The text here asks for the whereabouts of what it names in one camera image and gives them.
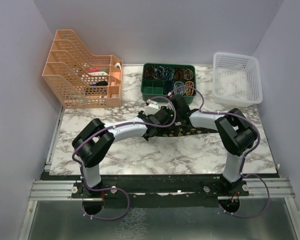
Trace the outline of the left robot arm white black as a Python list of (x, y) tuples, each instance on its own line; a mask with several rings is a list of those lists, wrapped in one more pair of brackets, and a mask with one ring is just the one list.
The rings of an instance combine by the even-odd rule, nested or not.
[(74, 156), (79, 157), (80, 171), (84, 180), (83, 191), (96, 197), (101, 190), (99, 163), (104, 159), (112, 144), (129, 138), (145, 140), (156, 136), (164, 128), (171, 127), (176, 120), (176, 111), (161, 107), (156, 113), (138, 116), (128, 121), (104, 123), (95, 118), (72, 141)]

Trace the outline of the black floral necktie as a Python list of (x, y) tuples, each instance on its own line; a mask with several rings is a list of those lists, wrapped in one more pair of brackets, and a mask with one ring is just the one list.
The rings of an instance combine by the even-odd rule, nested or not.
[(193, 127), (189, 125), (173, 125), (161, 128), (157, 131), (156, 137), (182, 137), (190, 135), (214, 134), (217, 130), (205, 127)]

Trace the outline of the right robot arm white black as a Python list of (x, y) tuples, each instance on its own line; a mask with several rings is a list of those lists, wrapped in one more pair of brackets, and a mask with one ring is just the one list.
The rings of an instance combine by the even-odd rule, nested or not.
[(170, 101), (176, 110), (176, 121), (186, 129), (209, 129), (219, 134), (227, 151), (219, 189), (226, 196), (232, 195), (243, 179), (241, 173), (247, 154), (260, 143), (258, 129), (238, 108), (215, 113), (191, 110), (181, 95), (172, 96)]

